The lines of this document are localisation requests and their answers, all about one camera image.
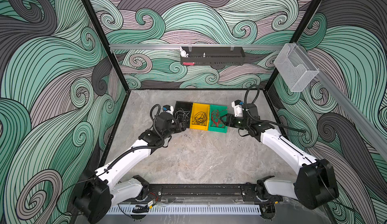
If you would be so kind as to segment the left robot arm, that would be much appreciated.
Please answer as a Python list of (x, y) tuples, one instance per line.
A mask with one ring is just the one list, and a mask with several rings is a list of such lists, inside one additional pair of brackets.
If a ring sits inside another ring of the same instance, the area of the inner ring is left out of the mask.
[(150, 113), (151, 128), (111, 162), (96, 170), (85, 170), (75, 184), (70, 201), (89, 223), (98, 223), (112, 206), (125, 200), (149, 199), (148, 181), (138, 175), (123, 183), (121, 178), (155, 150), (167, 147), (173, 134), (189, 126), (189, 117), (176, 113), (172, 106), (156, 104), (153, 109), (157, 112)]

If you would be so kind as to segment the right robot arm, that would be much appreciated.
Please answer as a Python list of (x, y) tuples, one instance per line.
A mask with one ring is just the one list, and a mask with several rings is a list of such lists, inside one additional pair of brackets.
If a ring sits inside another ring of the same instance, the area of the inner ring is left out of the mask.
[(231, 103), (232, 114), (223, 121), (227, 127), (246, 131), (252, 137), (280, 156), (297, 175), (296, 181), (276, 180), (274, 176), (259, 179), (255, 194), (258, 202), (274, 204), (284, 197), (294, 199), (308, 209), (316, 209), (339, 197), (339, 188), (333, 165), (326, 159), (306, 153), (285, 138), (275, 127), (278, 123), (262, 120), (254, 101), (248, 103), (248, 94), (257, 85), (250, 86), (243, 100)]

